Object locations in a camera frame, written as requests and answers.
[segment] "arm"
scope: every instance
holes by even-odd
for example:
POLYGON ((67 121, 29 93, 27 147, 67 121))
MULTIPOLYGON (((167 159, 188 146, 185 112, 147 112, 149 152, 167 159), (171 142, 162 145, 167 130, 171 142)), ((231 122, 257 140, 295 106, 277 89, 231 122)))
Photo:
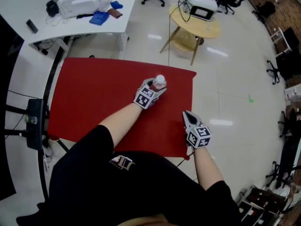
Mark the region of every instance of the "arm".
POLYGON ((114 147, 122 140, 138 119, 142 108, 134 103, 110 115, 99 125, 105 126, 112 136, 114 147))
POLYGON ((194 149, 194 162, 197 171, 198 183, 205 190, 209 189, 216 182, 224 180, 207 148, 202 147, 194 149))

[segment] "tiled floor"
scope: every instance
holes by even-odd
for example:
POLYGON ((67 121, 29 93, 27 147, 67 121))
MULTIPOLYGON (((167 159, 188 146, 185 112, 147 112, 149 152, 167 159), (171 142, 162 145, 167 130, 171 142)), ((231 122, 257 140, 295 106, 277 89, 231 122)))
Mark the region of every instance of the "tiled floor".
MULTIPOLYGON (((168 50, 162 54, 159 51, 168 39, 168 3, 176 4, 178 0, 166 0, 164 8, 158 0, 147 1, 145 5, 141 1, 136 0, 127 27, 130 40, 124 59, 168 65, 168 50)), ((276 53, 268 32, 252 10, 245 1, 235 9, 235 15, 216 14, 221 35, 205 40, 193 66, 190 66, 191 53, 170 48, 170 66, 197 72, 192 110, 212 131, 208 149, 233 197, 243 187, 263 185, 283 145, 277 121, 285 108, 284 83, 273 86, 272 78, 266 73, 266 60, 275 62, 276 53)), ((171 22, 171 31, 175 28, 171 22)), ((91 35, 75 41, 68 56, 116 58, 115 41, 113 34, 91 35)), ((59 71, 51 89, 50 105, 59 71)), ((181 161, 169 159, 175 164, 181 161)), ((185 161, 180 169, 196 178, 193 160, 185 161)))

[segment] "person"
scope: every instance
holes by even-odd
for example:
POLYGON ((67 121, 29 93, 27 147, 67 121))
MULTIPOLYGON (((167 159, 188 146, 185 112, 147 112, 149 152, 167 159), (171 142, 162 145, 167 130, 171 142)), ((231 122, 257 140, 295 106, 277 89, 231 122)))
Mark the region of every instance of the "person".
POLYGON ((194 149, 198 183, 155 153, 113 153, 143 113, 136 101, 101 121, 58 161, 49 199, 37 213, 18 217, 20 226, 240 224, 238 207, 206 147, 194 149))

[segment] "blue cloth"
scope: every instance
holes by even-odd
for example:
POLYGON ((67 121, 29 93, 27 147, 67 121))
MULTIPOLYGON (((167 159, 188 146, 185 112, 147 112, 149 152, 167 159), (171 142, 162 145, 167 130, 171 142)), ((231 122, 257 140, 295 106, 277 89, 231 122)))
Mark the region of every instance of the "blue cloth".
POLYGON ((105 21, 108 20, 110 14, 107 12, 95 12, 93 14, 93 17, 90 19, 90 23, 96 24, 96 25, 102 25, 105 21))
POLYGON ((111 6, 112 6, 112 8, 114 8, 114 9, 123 8, 123 5, 120 4, 118 1, 111 2, 111 6))

